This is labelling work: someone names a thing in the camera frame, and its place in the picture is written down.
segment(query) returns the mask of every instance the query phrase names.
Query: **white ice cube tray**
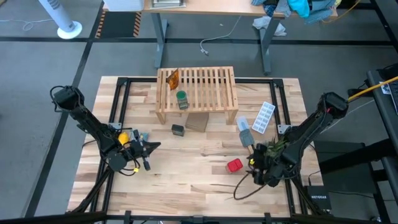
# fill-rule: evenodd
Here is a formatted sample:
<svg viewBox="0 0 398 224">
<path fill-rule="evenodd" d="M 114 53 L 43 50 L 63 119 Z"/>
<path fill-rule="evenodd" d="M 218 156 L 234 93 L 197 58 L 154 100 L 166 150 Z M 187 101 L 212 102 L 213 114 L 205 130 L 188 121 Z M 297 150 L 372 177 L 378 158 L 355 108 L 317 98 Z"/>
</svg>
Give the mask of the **white ice cube tray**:
<svg viewBox="0 0 398 224">
<path fill-rule="evenodd" d="M 264 102 L 262 104 L 259 114 L 257 114 L 257 118 L 254 121 L 252 129 L 261 134 L 264 134 L 274 110 L 275 110 L 274 105 Z"/>
</svg>

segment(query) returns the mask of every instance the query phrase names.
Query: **wooden tabletop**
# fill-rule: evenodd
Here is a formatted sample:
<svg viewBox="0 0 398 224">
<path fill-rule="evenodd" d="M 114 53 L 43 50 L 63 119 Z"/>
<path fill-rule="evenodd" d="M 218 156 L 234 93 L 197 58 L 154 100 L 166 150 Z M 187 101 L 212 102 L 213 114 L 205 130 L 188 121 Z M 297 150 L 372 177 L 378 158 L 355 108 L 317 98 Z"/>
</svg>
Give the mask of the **wooden tabletop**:
<svg viewBox="0 0 398 224">
<path fill-rule="evenodd" d="M 238 15 L 238 16 L 265 16 L 262 6 L 253 6 L 251 0 L 185 0 L 186 7 L 172 9 L 150 9 L 151 0 L 145 0 L 143 12 L 159 13 L 184 13 L 184 14 L 215 14 L 215 15 Z M 331 17 L 337 17 L 336 9 Z M 274 17 L 285 17 L 282 12 L 275 12 Z"/>
<path fill-rule="evenodd" d="M 103 123 L 108 122 L 117 79 L 102 77 L 99 84 L 93 114 Z M 299 80 L 285 78 L 284 85 L 292 124 L 300 124 L 307 114 Z M 262 103 L 272 102 L 269 84 L 237 83 L 236 88 L 238 116 L 247 117 L 248 123 L 252 124 Z M 186 129 L 184 137 L 175 136 L 171 131 L 172 125 L 184 125 L 188 114 L 169 114 L 166 124 L 161 125 L 155 114 L 156 89 L 156 83 L 132 83 L 124 127 L 147 132 L 149 142 L 160 141 L 162 144 L 150 156 L 151 171 L 142 169 L 132 177 L 115 174 L 109 214 L 123 215 L 125 210 L 131 210 L 133 215 L 263 217 L 264 212 L 269 212 L 273 217 L 290 216 L 284 182 L 274 188 L 264 187 L 245 200 L 235 201 L 232 198 L 233 190 L 245 172 L 243 169 L 229 174 L 226 164 L 236 158 L 245 164 L 249 154 L 248 149 L 241 145 L 236 123 L 225 125 L 224 113 L 210 113 L 205 133 Z M 279 91 L 277 99 L 284 123 Z M 251 132 L 256 142 L 270 141 L 277 135 L 274 117 L 264 134 L 253 130 Z M 69 210 L 75 208 L 94 185 L 99 163 L 97 145 L 94 143 L 85 146 L 73 184 Z M 304 183 L 309 174 L 318 170 L 316 152 L 308 147 L 302 159 L 301 175 Z M 320 173 L 311 178 L 313 184 L 323 185 Z M 238 189 L 237 196 L 246 195 L 258 187 L 252 178 L 247 178 Z M 300 212 L 295 188 L 293 192 L 296 211 Z M 103 201 L 103 193 L 104 189 L 100 194 L 100 203 Z"/>
</svg>

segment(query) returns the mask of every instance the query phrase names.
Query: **red block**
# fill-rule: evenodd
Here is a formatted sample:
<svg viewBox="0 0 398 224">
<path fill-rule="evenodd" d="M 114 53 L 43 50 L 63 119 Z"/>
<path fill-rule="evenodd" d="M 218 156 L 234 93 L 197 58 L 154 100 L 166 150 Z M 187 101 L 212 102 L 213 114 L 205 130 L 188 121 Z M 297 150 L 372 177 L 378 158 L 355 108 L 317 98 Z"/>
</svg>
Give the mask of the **red block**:
<svg viewBox="0 0 398 224">
<path fill-rule="evenodd" d="M 236 172 L 243 168 L 243 164 L 240 159 L 234 159 L 227 164 L 227 169 L 230 172 Z"/>
</svg>

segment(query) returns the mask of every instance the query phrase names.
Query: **table leg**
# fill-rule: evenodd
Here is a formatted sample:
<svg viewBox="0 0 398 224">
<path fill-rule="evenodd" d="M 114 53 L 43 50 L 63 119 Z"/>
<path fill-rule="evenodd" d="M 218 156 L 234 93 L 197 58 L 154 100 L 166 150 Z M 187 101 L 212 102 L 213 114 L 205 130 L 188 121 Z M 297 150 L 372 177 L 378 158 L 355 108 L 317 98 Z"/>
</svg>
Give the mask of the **table leg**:
<svg viewBox="0 0 398 224">
<path fill-rule="evenodd" d="M 260 29 L 261 38 L 261 56 L 262 56 L 262 69 L 264 75 L 268 75 L 271 72 L 271 58 L 269 56 L 269 45 L 275 34 L 276 28 L 278 27 L 280 18 L 271 18 L 268 28 Z"/>
<path fill-rule="evenodd" d="M 161 19 L 159 13 L 151 13 L 152 22 L 154 23 L 157 46 L 155 55 L 155 68 L 160 68 L 162 64 L 163 48 L 165 44 L 166 29 L 168 26 L 166 19 Z"/>
<path fill-rule="evenodd" d="M 226 124 L 232 125 L 234 123 L 234 120 L 235 120 L 236 114 L 238 113 L 238 110 L 228 111 L 226 113 L 228 113 L 228 119 L 226 120 Z"/>
<path fill-rule="evenodd" d="M 157 116 L 157 118 L 159 118 L 159 121 L 161 124 L 166 123 L 166 114 L 165 113 L 156 112 L 156 116 Z"/>
</svg>

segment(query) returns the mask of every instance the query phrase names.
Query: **white cable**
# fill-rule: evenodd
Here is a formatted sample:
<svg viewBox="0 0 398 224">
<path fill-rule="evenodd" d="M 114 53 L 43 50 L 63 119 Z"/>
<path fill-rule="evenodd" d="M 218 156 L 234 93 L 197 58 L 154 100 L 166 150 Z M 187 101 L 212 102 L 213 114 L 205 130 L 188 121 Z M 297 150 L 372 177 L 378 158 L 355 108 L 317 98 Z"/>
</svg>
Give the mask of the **white cable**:
<svg viewBox="0 0 398 224">
<path fill-rule="evenodd" d="M 360 109 L 360 108 L 363 107 L 363 106 L 366 106 L 366 105 L 372 103 L 373 101 L 374 101 L 374 100 L 371 100 L 371 101 L 369 101 L 369 102 L 367 102 L 367 103 L 364 103 L 363 105 L 361 105 L 361 106 L 359 106 L 359 107 L 353 109 L 352 111 L 348 112 L 348 114 L 345 116 L 345 118 L 346 118 L 350 113 L 353 113 L 354 111 Z M 338 121 L 336 121 L 336 123 L 332 124 L 329 128 L 326 128 L 325 130 L 323 130 L 320 134 L 322 134 L 322 133 L 324 133 L 325 131 L 331 129 L 334 125 L 338 124 L 342 119 L 343 119 L 343 118 L 341 118 L 341 119 L 339 119 Z"/>
<path fill-rule="evenodd" d="M 229 36 L 232 34 L 232 32 L 234 32 L 234 30 L 235 30 L 235 28 L 236 28 L 236 25 L 238 24 L 239 20 L 241 20 L 241 18 L 242 18 L 242 16 L 239 16 L 239 17 L 238 17 L 238 20 L 236 20 L 235 25 L 234 25 L 234 27 L 232 28 L 231 32 L 229 32 L 229 34 L 224 35 L 224 36 L 221 36 L 221 37 L 214 37 L 214 38 L 210 38 L 210 39 L 203 39 L 203 40 L 200 42 L 200 51 L 201 51 L 202 53 L 204 53 L 205 55 L 209 56 L 209 52 L 208 52 L 207 50 L 205 50 L 205 49 L 202 47 L 202 44 L 203 44 L 204 42 L 207 42 L 207 41 L 217 40 L 217 39 L 229 37 Z"/>
<path fill-rule="evenodd" d="M 24 22 L 25 25 L 22 27 L 23 31 L 29 31 L 33 28 L 34 24 L 37 22 L 48 22 L 52 21 L 53 19 L 43 19 L 40 21 L 23 21 L 21 19 L 7 19 L 7 20 L 0 20 L 0 22 Z"/>
</svg>

